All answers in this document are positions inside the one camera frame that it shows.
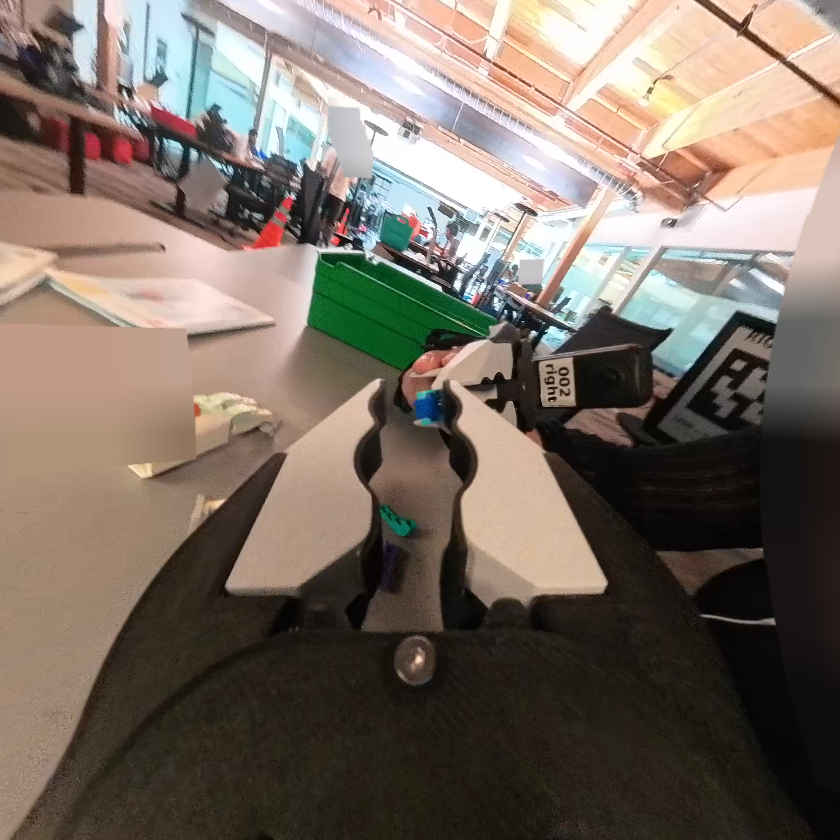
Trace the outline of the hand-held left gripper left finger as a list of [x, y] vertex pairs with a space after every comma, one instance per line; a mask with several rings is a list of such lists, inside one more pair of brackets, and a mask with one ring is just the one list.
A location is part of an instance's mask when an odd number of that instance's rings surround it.
[[385, 382], [373, 380], [284, 454], [226, 583], [233, 596], [354, 599], [376, 587]]

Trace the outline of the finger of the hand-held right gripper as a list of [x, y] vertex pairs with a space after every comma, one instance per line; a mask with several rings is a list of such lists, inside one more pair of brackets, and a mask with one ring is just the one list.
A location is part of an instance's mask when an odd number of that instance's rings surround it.
[[516, 428], [527, 427], [527, 415], [523, 415], [521, 410], [527, 390], [522, 384], [473, 384], [467, 385], [467, 391]]
[[432, 389], [442, 389], [448, 381], [464, 387], [512, 380], [521, 344], [518, 328], [502, 322], [490, 329], [489, 338], [457, 348], [455, 355], [427, 373]]

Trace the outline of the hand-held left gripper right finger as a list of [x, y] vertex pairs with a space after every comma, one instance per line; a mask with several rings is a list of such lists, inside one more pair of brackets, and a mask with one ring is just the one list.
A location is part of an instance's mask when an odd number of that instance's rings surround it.
[[607, 580], [547, 454], [456, 381], [444, 382], [450, 454], [464, 472], [455, 533], [483, 605], [601, 595]]

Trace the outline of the teal and blue lego assembly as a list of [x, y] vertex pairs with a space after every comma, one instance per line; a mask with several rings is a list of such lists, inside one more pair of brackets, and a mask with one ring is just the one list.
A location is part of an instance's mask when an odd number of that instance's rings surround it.
[[448, 403], [443, 389], [430, 388], [416, 394], [413, 424], [416, 427], [448, 430]]

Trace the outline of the purple lego brick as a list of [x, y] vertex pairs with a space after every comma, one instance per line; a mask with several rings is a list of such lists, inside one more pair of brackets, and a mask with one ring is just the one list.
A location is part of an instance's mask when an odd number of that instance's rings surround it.
[[386, 593], [399, 591], [402, 585], [405, 561], [406, 552], [401, 545], [389, 541], [383, 542], [379, 591]]

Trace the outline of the person's right forearm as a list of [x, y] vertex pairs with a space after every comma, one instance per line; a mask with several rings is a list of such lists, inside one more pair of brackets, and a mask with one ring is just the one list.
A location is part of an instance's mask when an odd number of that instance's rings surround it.
[[561, 457], [658, 552], [758, 550], [761, 426], [630, 448], [558, 421], [527, 432]]

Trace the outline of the small white lego leg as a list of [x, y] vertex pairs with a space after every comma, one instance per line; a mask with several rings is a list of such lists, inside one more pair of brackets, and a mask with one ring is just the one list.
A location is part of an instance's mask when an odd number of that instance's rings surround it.
[[196, 495], [192, 513], [187, 525], [187, 536], [192, 535], [195, 530], [200, 528], [202, 524], [215, 513], [216, 510], [225, 504], [226, 500], [227, 499], [225, 498], [206, 498], [203, 495]]

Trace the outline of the white lego unicorn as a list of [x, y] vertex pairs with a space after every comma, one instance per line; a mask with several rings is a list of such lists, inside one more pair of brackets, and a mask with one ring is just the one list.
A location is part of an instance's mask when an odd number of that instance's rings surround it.
[[194, 423], [196, 453], [192, 458], [129, 465], [137, 477], [147, 480], [181, 467], [238, 436], [260, 431], [273, 438], [281, 418], [256, 400], [232, 392], [195, 394]]

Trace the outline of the lego instruction booklet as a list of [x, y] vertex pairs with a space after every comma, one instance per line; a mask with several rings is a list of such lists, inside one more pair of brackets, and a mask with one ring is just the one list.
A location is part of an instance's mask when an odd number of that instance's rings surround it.
[[54, 291], [110, 323], [189, 337], [272, 327], [268, 314], [195, 279], [119, 279], [53, 271]]

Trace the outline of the black mesh chair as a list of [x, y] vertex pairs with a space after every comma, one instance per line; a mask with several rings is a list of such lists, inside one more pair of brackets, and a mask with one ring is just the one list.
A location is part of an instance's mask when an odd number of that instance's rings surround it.
[[647, 382], [654, 377], [653, 351], [674, 328], [649, 327], [618, 316], [608, 306], [597, 309], [552, 356], [582, 362], [587, 373], [618, 375], [628, 381]]

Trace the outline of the green plastic bin stack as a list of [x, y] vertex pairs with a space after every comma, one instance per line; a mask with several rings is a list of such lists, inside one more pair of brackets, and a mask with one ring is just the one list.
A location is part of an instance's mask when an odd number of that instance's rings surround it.
[[404, 370], [435, 339], [485, 339], [491, 315], [363, 251], [319, 249], [308, 326]]

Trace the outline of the orange traffic cone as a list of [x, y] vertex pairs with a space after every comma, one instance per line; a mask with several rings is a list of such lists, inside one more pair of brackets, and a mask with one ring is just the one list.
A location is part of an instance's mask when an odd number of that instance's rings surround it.
[[291, 195], [283, 198], [252, 245], [253, 250], [273, 249], [281, 245], [292, 204]]

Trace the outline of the white panel stand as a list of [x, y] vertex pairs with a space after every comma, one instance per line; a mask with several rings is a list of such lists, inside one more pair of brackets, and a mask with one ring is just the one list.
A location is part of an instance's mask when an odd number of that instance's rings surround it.
[[212, 207], [225, 193], [228, 177], [206, 156], [191, 165], [188, 173], [177, 183], [187, 207], [203, 212]]

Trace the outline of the stacked pale instruction booklets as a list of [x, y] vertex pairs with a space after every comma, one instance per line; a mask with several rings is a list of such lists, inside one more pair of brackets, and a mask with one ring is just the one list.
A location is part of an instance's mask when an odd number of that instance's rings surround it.
[[48, 250], [1, 242], [1, 308], [37, 288], [57, 260]]

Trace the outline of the row of red bags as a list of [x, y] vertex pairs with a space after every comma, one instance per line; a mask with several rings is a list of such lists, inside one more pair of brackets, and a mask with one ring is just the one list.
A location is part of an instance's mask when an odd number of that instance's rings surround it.
[[[39, 119], [39, 138], [50, 149], [67, 154], [70, 145], [69, 122], [57, 117]], [[151, 147], [143, 136], [132, 138], [105, 129], [87, 129], [85, 157], [90, 161], [110, 161], [117, 165], [151, 162]]]

